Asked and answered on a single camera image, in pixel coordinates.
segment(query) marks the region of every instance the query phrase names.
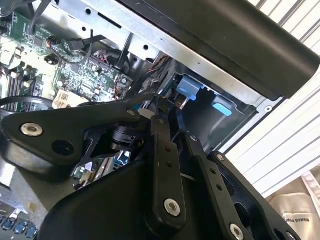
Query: black bracket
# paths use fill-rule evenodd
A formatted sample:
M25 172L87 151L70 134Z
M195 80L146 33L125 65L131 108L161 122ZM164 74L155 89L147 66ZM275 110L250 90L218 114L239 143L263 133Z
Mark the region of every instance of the black bracket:
M87 130L112 129L121 123L137 123L140 114L125 103L13 114L1 123L0 152L11 164L51 181L65 179L81 160ZM39 136L23 134L26 123L42 129Z

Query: bolt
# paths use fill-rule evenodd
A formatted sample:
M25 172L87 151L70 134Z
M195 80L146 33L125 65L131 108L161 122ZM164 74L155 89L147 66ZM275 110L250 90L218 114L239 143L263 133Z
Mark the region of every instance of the bolt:
M230 224L230 230L231 230L232 235L237 240L244 240L245 236L244 236L244 233L241 231L240 227L238 227L234 223L231 223Z
M198 139L197 139L195 136L191 135L190 138L191 138L193 141L198 142Z
M266 106L266 107L264 108L264 111L265 111L266 113L270 113L270 112L272 111L272 106Z
M290 240L296 240L296 238L290 232L287 231L286 234L288 235Z
M167 213L170 214L171 216L177 217L180 215L179 204L171 198L168 198L167 200L164 201L164 208L167 211Z
M21 132L29 137L39 137L44 133L42 127L35 123L25 123L21 127Z
M163 120L160 119L160 118L158 119L158 122L161 123L161 124L163 124L163 125L166 124L165 121L163 121Z
M128 114L132 115L132 116L135 116L135 115L136 115L135 112L132 111L132 110L130 110L130 109L128 109L126 112L127 112Z
M216 157L223 162L225 160L224 156L222 156L221 154L217 154Z

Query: blue tab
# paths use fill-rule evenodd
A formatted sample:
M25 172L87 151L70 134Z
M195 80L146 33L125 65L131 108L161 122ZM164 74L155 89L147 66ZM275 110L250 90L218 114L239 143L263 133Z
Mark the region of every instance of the blue tab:
M232 115L232 111L230 111L228 108L223 106L221 103L215 103L212 107L214 107L219 112L221 112L222 114L226 115L227 117Z
M176 88L176 91L184 96L186 96L187 99L190 99L192 101L195 101L197 99L197 94L202 88L202 84L193 80L192 78L188 77L187 75L184 75L181 79L178 87Z

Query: chip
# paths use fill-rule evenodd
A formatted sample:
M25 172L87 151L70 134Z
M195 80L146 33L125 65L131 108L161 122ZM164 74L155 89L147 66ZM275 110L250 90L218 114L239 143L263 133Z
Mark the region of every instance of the chip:
M80 65L78 65L78 64L73 64L73 65L71 66L71 69L72 69L72 71L74 71L74 72L77 74L77 73L79 73L79 71L80 71Z
M39 38L39 37L35 37L34 38L34 44L35 45L37 45L37 46L39 46L39 47L42 47L42 45L44 44L44 41L41 39L41 38Z

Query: green circuit board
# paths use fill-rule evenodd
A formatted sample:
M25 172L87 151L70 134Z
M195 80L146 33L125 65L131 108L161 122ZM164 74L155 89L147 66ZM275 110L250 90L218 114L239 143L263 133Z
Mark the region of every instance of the green circuit board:
M44 76L43 97L53 99L59 89L93 102L112 101L115 93L119 99L125 96L133 82L130 78L93 55L81 62L87 53L71 51L67 42L61 40L60 44L51 47L72 63L64 62L47 45L53 34L37 25L35 35L29 35L29 23L27 18L17 13L9 18L0 18L0 27L6 28L1 36L0 62L9 69L17 67L19 62L38 69L38 73Z

